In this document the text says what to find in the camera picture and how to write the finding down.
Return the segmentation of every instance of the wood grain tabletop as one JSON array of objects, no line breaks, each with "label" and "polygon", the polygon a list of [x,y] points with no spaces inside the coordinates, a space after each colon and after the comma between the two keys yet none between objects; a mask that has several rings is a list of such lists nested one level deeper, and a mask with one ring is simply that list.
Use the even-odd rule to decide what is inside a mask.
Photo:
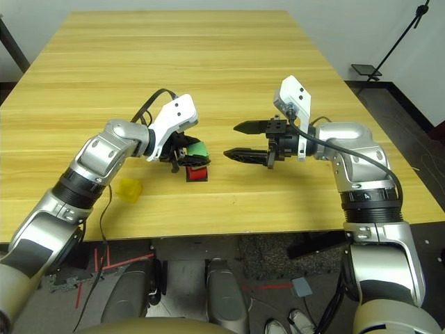
[{"label": "wood grain tabletop", "polygon": [[[209,149],[209,181],[187,183],[184,170],[172,174],[168,164],[128,159],[112,186],[133,178],[143,192],[136,204],[114,197],[104,219],[109,239],[341,229],[330,162],[295,158],[268,170],[223,155],[235,147],[267,148],[264,135],[233,126],[273,117],[275,89],[290,74],[311,94],[312,119],[328,116],[371,129],[403,184],[405,220],[444,219],[400,152],[286,12],[78,12],[1,107],[0,241],[10,240],[107,120],[129,120],[159,88],[192,95],[200,121],[186,133]],[[167,101],[156,101],[154,116]],[[107,201],[105,191],[86,239],[100,238]]]}]

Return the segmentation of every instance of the white sneaker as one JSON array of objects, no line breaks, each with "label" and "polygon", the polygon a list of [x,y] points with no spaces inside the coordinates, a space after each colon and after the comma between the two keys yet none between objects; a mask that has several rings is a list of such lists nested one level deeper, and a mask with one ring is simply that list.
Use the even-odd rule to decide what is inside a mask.
[{"label": "white sneaker", "polygon": [[289,324],[292,334],[314,334],[315,325],[303,312],[293,310],[289,314],[289,319],[293,321],[293,324]]},{"label": "white sneaker", "polygon": [[272,319],[264,327],[264,334],[287,334],[281,322]]}]

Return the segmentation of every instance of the red object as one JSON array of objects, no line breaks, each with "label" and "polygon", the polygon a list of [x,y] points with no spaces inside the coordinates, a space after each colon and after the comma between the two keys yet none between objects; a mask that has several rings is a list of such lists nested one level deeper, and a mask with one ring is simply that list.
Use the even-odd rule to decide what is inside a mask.
[{"label": "red object", "polygon": [[187,176],[190,180],[204,180],[207,178],[207,167],[193,170],[191,167],[186,167]]},{"label": "red object", "polygon": [[82,296],[82,282],[79,284],[79,288],[77,289],[77,299],[76,299],[76,308],[79,308],[81,304],[81,296]]}]

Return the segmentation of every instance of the green object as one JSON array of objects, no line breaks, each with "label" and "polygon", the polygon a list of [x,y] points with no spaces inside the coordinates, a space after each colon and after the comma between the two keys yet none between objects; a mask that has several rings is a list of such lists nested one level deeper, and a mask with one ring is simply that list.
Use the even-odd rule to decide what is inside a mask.
[{"label": "green object", "polygon": [[[200,141],[199,143],[187,146],[187,155],[202,155],[203,157],[208,157],[209,152],[207,151],[206,144]],[[197,170],[203,167],[204,166],[192,167],[192,170]]]}]

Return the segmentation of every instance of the black cable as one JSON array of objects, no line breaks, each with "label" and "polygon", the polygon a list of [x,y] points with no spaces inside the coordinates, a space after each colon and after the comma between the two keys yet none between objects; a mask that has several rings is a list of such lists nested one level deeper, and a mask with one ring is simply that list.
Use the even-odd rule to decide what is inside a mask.
[{"label": "black cable", "polygon": [[72,330],[73,333],[76,331],[77,327],[79,327],[79,324],[81,323],[83,314],[85,313],[85,309],[86,309],[86,306],[87,306],[87,304],[88,304],[88,302],[89,302],[89,300],[90,300],[91,294],[92,294],[92,292],[94,291],[94,289],[96,288],[96,285],[97,285],[97,283],[99,282],[100,276],[101,276],[101,274],[102,274],[102,269],[104,268],[105,256],[106,256],[106,249],[107,249],[107,247],[108,247],[108,242],[107,242],[106,237],[105,237],[105,234],[104,234],[104,229],[102,228],[102,219],[103,219],[103,217],[104,217],[104,215],[105,215],[106,210],[108,209],[108,207],[109,207],[110,204],[111,204],[111,200],[113,199],[113,192],[112,192],[112,189],[111,189],[111,186],[110,186],[110,185],[108,185],[108,190],[109,190],[109,192],[110,192],[110,198],[108,199],[108,204],[106,205],[104,211],[102,211],[102,213],[101,213],[101,215],[100,215],[100,219],[99,219],[99,228],[100,228],[100,233],[101,233],[101,235],[102,235],[102,246],[103,246],[103,248],[104,248],[103,251],[102,251],[102,259],[101,259],[101,261],[100,261],[99,270],[97,271],[95,280],[94,280],[94,282],[92,283],[90,292],[88,292],[88,295],[87,295],[87,297],[86,297],[85,303],[83,304],[82,311],[81,311],[81,314],[80,314],[80,316],[79,316],[79,320],[77,320],[77,324],[76,324],[76,326],[74,327],[74,329]]},{"label": "black cable", "polygon": [[168,90],[166,88],[161,88],[158,89],[156,92],[154,92],[154,94],[152,96],[149,97],[149,99],[141,106],[141,108],[139,109],[139,111],[133,116],[133,118],[131,119],[131,122],[135,123],[138,120],[140,120],[144,125],[147,125],[145,122],[145,119],[143,118],[143,114],[144,113],[148,113],[148,116],[150,117],[150,122],[148,123],[147,126],[150,126],[151,123],[153,122],[153,117],[152,114],[148,111],[148,108],[150,108],[150,106],[153,104],[153,102],[159,97],[159,95],[161,95],[162,93],[169,93],[172,100],[177,99],[178,95],[176,95],[176,93],[172,92],[171,90]]},{"label": "black cable", "polygon": [[400,206],[402,206],[403,204],[403,190],[402,190],[402,184],[399,181],[399,179],[397,178],[396,174],[390,170],[388,167],[383,166],[381,163],[375,161],[374,159],[367,157],[364,154],[349,150],[347,148],[343,148],[341,146],[329,143],[327,141],[322,141],[321,139],[315,138],[314,136],[311,136],[309,134],[304,133],[300,128],[298,128],[295,125],[295,120],[289,119],[289,123],[291,124],[291,126],[297,131],[297,133],[303,137],[306,138],[308,141],[312,141],[314,143],[317,143],[319,145],[325,146],[327,148],[331,148],[333,150],[337,150],[340,151],[342,153],[346,153],[346,154],[350,154],[353,155],[355,157],[358,157],[360,159],[363,159],[367,162],[369,162],[370,164],[373,164],[374,166],[380,168],[381,170],[383,170],[386,174],[388,174],[392,180],[394,181],[394,183],[396,184],[396,188],[397,188],[397,194],[398,194],[398,200],[400,201]]},{"label": "black cable", "polygon": [[315,123],[317,123],[319,120],[327,120],[329,123],[332,123],[332,121],[326,117],[326,116],[320,116],[317,117],[315,120],[313,120],[312,122],[309,123],[309,125],[314,125]]},{"label": "black cable", "polygon": [[340,273],[334,296],[331,298],[330,302],[328,303],[325,309],[325,312],[321,316],[321,320],[318,323],[318,326],[316,327],[314,334],[323,334],[327,330],[332,320],[334,319],[335,314],[339,310],[339,306],[343,301],[343,297],[344,297],[344,286],[343,286],[343,279]]},{"label": "black cable", "polygon": [[312,321],[312,323],[316,326],[316,322],[314,321],[314,318],[312,317],[311,311],[309,311],[309,307],[307,306],[306,297],[303,297],[303,304],[305,304],[305,309],[307,316]]}]

